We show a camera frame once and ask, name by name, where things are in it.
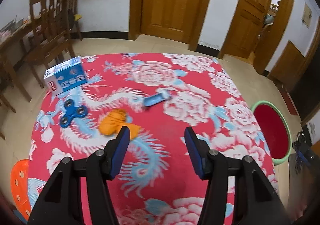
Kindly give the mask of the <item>orange cloth pouch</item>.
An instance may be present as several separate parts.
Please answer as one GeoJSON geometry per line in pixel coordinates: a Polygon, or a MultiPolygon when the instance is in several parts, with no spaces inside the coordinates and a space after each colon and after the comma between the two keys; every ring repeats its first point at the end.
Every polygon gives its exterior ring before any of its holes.
{"type": "Polygon", "coordinates": [[[124,109],[113,109],[109,114],[100,122],[98,129],[102,135],[110,136],[118,134],[122,127],[126,126],[130,131],[130,139],[138,136],[141,127],[129,123],[127,120],[127,112],[124,109]]]}

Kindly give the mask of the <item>blue fidget spinner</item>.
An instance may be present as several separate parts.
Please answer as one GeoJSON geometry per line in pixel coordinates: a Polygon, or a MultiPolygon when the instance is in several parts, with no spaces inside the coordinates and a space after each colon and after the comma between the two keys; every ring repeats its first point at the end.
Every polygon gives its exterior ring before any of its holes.
{"type": "Polygon", "coordinates": [[[76,106],[72,99],[68,99],[64,103],[65,114],[60,118],[60,126],[65,129],[71,125],[74,118],[84,118],[88,114],[85,105],[76,106]]]}

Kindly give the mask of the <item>blue toy skateboard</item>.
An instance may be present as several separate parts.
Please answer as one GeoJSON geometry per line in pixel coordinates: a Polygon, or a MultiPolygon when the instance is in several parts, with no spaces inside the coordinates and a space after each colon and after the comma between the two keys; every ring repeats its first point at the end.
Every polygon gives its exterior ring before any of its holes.
{"type": "Polygon", "coordinates": [[[171,98],[171,93],[166,89],[160,89],[156,94],[148,96],[143,100],[144,107],[151,107],[163,101],[169,100],[171,98]]]}

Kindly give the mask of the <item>red floral tablecloth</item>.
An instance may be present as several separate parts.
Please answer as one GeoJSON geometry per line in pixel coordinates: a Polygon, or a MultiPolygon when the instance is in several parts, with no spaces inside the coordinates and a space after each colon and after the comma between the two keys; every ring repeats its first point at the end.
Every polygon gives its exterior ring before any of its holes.
{"type": "Polygon", "coordinates": [[[197,224],[207,184],[193,170],[184,130],[227,157],[249,155],[277,187],[262,131],[232,79],[216,59],[182,54],[127,53],[82,58],[87,83],[58,96],[48,92],[37,115],[29,152],[28,197],[41,189],[64,157],[88,157],[110,140],[98,129],[113,109],[141,130],[120,173],[108,183],[121,224],[197,224]],[[144,107],[160,89],[169,100],[144,107]],[[60,118],[72,99],[88,114],[65,129],[60,118]]]}

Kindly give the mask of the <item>red bin green rim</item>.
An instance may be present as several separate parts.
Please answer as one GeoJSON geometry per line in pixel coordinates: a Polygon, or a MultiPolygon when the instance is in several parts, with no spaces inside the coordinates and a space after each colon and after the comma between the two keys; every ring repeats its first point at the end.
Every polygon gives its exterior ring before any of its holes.
{"type": "Polygon", "coordinates": [[[251,110],[261,128],[263,143],[268,146],[273,164],[283,164],[290,155],[292,143],[285,118],[274,104],[266,100],[256,102],[251,110]]]}

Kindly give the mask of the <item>blue white milk carton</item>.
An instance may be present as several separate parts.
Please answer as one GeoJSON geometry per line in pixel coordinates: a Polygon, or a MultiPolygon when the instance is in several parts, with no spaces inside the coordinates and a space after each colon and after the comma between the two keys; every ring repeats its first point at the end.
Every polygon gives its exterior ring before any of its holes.
{"type": "Polygon", "coordinates": [[[43,80],[54,96],[87,83],[81,57],[74,57],[47,69],[43,80]]]}

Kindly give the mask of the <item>orange plastic stool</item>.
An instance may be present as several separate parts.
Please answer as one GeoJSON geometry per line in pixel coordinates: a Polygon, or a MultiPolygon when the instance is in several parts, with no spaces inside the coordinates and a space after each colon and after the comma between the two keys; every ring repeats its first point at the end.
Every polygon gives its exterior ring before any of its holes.
{"type": "Polygon", "coordinates": [[[10,174],[12,198],[14,199],[17,210],[25,220],[28,220],[31,213],[28,198],[28,169],[29,159],[23,159],[16,162],[10,174]]]}

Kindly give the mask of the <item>red door mat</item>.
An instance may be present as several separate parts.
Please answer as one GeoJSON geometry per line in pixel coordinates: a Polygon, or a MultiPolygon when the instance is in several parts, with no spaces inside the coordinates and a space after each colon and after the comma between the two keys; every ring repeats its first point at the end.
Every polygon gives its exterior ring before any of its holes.
{"type": "Polygon", "coordinates": [[[290,95],[287,93],[286,89],[283,87],[283,85],[279,85],[278,90],[279,90],[283,100],[285,101],[285,104],[288,108],[289,113],[291,115],[297,116],[298,112],[295,108],[295,105],[294,105],[290,95]]]}

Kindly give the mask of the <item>low wooden cabinet door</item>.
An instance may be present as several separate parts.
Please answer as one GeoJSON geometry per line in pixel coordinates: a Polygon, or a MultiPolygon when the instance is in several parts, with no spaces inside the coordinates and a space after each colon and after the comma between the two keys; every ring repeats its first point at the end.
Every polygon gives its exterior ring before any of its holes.
{"type": "Polygon", "coordinates": [[[282,55],[270,72],[271,78],[281,82],[285,87],[291,86],[298,70],[303,65],[304,58],[299,49],[288,41],[282,55]]]}

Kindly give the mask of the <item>wooden dining table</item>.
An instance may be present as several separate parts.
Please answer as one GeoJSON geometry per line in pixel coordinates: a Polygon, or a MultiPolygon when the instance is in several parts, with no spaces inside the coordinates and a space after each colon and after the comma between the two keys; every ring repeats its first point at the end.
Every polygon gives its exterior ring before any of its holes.
{"type": "Polygon", "coordinates": [[[3,64],[4,70],[9,75],[13,85],[18,88],[27,102],[31,101],[31,96],[20,82],[14,66],[18,66],[24,62],[27,50],[25,49],[23,38],[32,31],[33,26],[31,21],[28,20],[22,23],[20,27],[1,42],[1,63],[3,64]]]}

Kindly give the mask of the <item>closed wooden door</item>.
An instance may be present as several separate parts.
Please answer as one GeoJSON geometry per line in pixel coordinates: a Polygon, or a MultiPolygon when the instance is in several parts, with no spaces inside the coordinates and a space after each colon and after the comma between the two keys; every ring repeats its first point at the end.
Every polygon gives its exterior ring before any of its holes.
{"type": "Polygon", "coordinates": [[[188,43],[199,0],[143,0],[141,32],[188,43]]]}

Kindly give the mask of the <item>front wooden chair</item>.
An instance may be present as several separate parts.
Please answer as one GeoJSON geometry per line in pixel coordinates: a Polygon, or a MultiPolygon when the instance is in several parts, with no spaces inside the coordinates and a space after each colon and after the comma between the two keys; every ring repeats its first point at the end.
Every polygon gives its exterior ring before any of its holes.
{"type": "Polygon", "coordinates": [[[44,84],[35,66],[43,65],[48,69],[49,63],[64,51],[71,58],[75,57],[67,5],[68,0],[29,0],[30,25],[35,45],[24,60],[41,88],[44,84]]]}

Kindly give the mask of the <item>wooden chair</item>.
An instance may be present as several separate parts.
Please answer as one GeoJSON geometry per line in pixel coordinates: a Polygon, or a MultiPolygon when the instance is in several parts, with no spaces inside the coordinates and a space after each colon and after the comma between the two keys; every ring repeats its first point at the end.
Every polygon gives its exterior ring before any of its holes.
{"type": "Polygon", "coordinates": [[[35,66],[43,65],[48,69],[49,63],[64,51],[71,58],[75,57],[67,5],[68,0],[29,0],[30,25],[35,45],[24,60],[41,88],[44,84],[35,66]]]}
{"type": "Polygon", "coordinates": [[[82,15],[78,13],[78,0],[68,0],[67,1],[68,9],[68,22],[70,31],[75,27],[78,33],[78,38],[82,40],[82,35],[80,31],[79,20],[82,18],[82,15]]]}

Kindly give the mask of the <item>rear wooden chair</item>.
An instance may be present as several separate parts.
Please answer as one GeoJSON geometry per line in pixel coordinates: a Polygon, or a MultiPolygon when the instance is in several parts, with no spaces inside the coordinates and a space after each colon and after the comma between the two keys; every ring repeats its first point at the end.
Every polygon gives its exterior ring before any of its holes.
{"type": "Polygon", "coordinates": [[[78,38],[82,40],[82,35],[80,31],[79,20],[82,18],[82,15],[78,13],[78,0],[68,0],[67,1],[68,9],[68,22],[70,31],[75,27],[78,33],[78,38]]]}

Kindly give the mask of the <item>open wooden door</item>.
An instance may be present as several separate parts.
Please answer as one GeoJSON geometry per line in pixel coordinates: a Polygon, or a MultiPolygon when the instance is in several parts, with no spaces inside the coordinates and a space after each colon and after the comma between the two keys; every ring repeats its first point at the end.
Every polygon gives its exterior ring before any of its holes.
{"type": "Polygon", "coordinates": [[[270,4],[271,0],[239,0],[221,48],[223,54],[249,57],[263,28],[270,4]]]}

